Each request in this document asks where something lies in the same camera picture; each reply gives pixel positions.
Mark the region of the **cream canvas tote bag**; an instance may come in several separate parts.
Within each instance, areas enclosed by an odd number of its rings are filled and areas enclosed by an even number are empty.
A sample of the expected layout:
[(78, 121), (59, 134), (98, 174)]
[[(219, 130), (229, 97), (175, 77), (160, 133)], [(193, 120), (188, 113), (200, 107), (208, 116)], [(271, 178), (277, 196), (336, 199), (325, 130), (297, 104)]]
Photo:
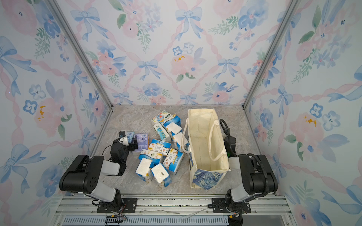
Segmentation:
[(188, 135), (189, 178), (192, 189), (209, 190), (229, 171), (229, 161), (215, 109), (189, 109), (184, 131)]

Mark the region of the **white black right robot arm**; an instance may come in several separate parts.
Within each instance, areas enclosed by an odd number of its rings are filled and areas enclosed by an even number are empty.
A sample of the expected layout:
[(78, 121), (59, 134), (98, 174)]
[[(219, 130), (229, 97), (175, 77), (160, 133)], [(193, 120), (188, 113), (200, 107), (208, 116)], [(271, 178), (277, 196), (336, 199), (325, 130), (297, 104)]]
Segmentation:
[(249, 203), (278, 190), (278, 181), (265, 155), (236, 154), (236, 138), (230, 135), (225, 120), (219, 120), (226, 137), (224, 146), (229, 166), (240, 171), (241, 184), (229, 189), (225, 195), (225, 209), (232, 214), (249, 213)]

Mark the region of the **light blue tissue pack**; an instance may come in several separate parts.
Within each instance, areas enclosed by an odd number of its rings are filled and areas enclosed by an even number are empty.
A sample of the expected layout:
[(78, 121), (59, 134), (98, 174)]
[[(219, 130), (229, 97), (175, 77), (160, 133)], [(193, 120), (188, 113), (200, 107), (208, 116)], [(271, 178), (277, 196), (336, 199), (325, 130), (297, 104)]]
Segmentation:
[(127, 136), (128, 144), (132, 144), (133, 140), (134, 140), (135, 132), (127, 131), (126, 136)]

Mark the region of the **blue white tissue pack front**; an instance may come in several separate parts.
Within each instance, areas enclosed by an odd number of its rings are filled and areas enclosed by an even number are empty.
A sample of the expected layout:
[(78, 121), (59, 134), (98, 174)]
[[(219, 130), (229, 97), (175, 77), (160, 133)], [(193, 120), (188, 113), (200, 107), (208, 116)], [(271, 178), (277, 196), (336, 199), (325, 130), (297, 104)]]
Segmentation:
[(161, 163), (154, 166), (151, 169), (151, 172), (153, 173), (154, 178), (161, 187), (167, 187), (171, 184), (172, 181), (170, 174)]

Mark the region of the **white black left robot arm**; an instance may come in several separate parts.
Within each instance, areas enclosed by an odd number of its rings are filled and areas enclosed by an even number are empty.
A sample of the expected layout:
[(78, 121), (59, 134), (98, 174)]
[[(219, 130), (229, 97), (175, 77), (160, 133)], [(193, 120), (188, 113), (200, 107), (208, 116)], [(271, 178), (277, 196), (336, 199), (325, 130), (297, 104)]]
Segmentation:
[(136, 141), (124, 144), (116, 139), (110, 145), (111, 157), (104, 155), (79, 155), (60, 179), (61, 191), (73, 194), (83, 193), (93, 199), (97, 213), (135, 213), (137, 198), (123, 198), (119, 189), (111, 188), (100, 181), (100, 176), (122, 176), (130, 152), (138, 148)]

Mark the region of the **purple tissue pack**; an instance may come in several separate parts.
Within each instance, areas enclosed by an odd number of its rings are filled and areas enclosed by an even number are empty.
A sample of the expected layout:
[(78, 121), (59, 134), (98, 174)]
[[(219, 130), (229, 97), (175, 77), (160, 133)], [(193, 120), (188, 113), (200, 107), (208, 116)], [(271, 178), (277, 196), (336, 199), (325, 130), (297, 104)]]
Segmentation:
[(149, 147), (149, 134), (139, 133), (135, 134), (134, 141), (137, 141), (138, 148), (134, 152), (140, 152), (142, 149), (148, 149)]

